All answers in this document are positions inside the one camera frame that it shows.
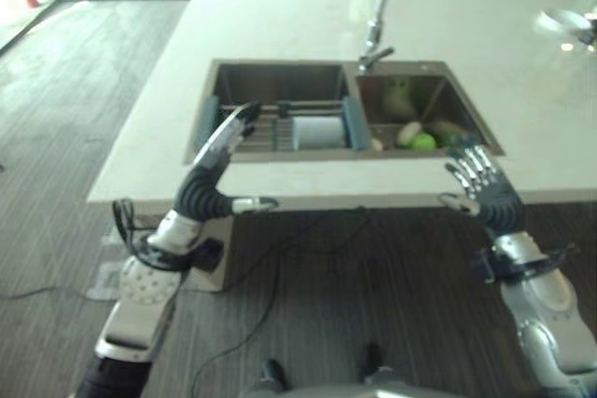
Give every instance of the faucet handle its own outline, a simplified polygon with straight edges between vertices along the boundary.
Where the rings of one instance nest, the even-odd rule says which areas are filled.
[[[365,73],[371,68],[371,66],[375,62],[379,61],[382,58],[385,58],[386,56],[391,55],[392,53],[394,53],[394,48],[388,47],[373,55],[363,55],[358,60],[358,68],[361,71],[361,73]]]

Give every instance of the white countertop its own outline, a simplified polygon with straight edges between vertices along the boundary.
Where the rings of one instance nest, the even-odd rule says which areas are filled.
[[[90,195],[163,212],[188,170],[213,60],[354,62],[377,0],[192,0]],[[597,200],[597,54],[539,34],[545,7],[574,0],[389,0],[389,61],[444,61],[506,155],[526,202]],[[284,209],[436,205],[458,192],[442,159],[232,163],[219,188]]]

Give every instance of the white roll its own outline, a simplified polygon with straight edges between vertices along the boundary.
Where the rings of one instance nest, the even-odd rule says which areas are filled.
[[[346,147],[342,119],[340,117],[293,117],[292,147],[295,151]]]

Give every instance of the faucet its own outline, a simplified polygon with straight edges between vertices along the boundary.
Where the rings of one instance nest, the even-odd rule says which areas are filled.
[[[361,74],[368,72],[373,64],[381,58],[385,58],[394,53],[394,48],[392,47],[385,48],[384,50],[375,53],[382,40],[383,12],[385,11],[386,4],[387,0],[380,0],[375,10],[375,16],[368,22],[369,29],[367,33],[367,41],[365,43],[365,52],[358,60],[358,69]]]

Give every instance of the green fruit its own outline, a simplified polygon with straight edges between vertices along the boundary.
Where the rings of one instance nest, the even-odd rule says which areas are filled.
[[[422,149],[429,151],[436,148],[436,139],[433,138],[433,135],[427,134],[426,132],[421,132],[414,139],[412,139],[412,142],[410,142],[410,149]]]

